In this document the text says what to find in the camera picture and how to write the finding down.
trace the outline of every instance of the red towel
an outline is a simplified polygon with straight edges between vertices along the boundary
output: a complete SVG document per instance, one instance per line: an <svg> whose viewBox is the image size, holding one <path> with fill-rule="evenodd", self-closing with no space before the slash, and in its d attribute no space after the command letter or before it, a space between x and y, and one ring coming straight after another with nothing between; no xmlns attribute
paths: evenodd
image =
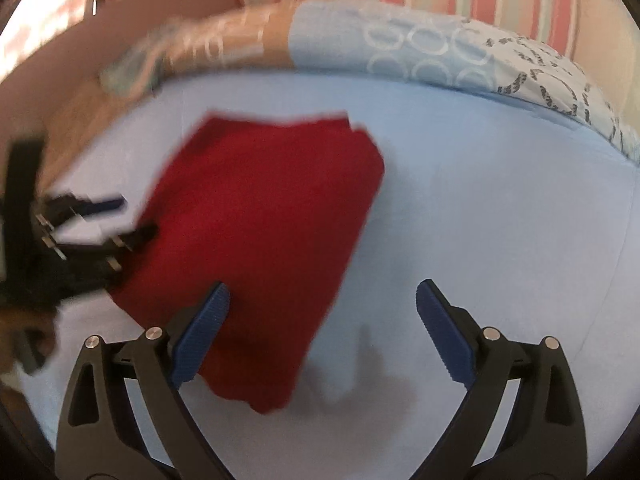
<svg viewBox="0 0 640 480"><path fill-rule="evenodd" d="M220 280L228 317L200 374L260 413L288 402L382 180L345 119L277 126L208 119L161 177L140 224L158 238L125 262L115 302L162 326Z"/></svg>

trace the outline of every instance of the blurred object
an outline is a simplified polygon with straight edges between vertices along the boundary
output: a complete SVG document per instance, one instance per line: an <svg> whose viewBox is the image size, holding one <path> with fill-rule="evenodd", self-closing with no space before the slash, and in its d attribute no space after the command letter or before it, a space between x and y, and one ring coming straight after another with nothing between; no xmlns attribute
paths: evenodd
<svg viewBox="0 0 640 480"><path fill-rule="evenodd" d="M0 34L0 80L51 38L80 22L93 0L21 0Z"/></svg>
<svg viewBox="0 0 640 480"><path fill-rule="evenodd" d="M104 202L65 194L38 199L36 182L46 134L12 143L2 204L5 277L0 282L0 372L18 359L28 374L55 348L54 318L68 298L117 283L123 254L141 249L155 226L111 235L102 244L60 243L56 231L75 218L121 209L123 197Z"/></svg>

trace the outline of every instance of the mattress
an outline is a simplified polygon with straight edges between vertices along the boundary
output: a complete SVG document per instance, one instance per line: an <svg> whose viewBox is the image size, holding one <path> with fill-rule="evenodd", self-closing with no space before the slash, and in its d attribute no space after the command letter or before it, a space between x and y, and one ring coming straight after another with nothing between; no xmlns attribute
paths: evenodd
<svg viewBox="0 0 640 480"><path fill-rule="evenodd" d="M132 225L168 159L217 112L292 121L346 110L385 158L383 185L335 305L290 405L263 416L215 397L203 380L180 393L238 479L408 478L465 394L415 311L433 278L451 303L511 340L556 336L584 411L590 468L638 404L638 168L599 134L516 99L359 76L240 72L175 80L118 120L58 182L94 198L122 193L126 214L79 222L70 237ZM105 294L64 305L60 350L24 391L55 444L62 399L87 336L142 328ZM135 383L134 410L153 456L167 456ZM510 384L479 456L497 448Z"/></svg>

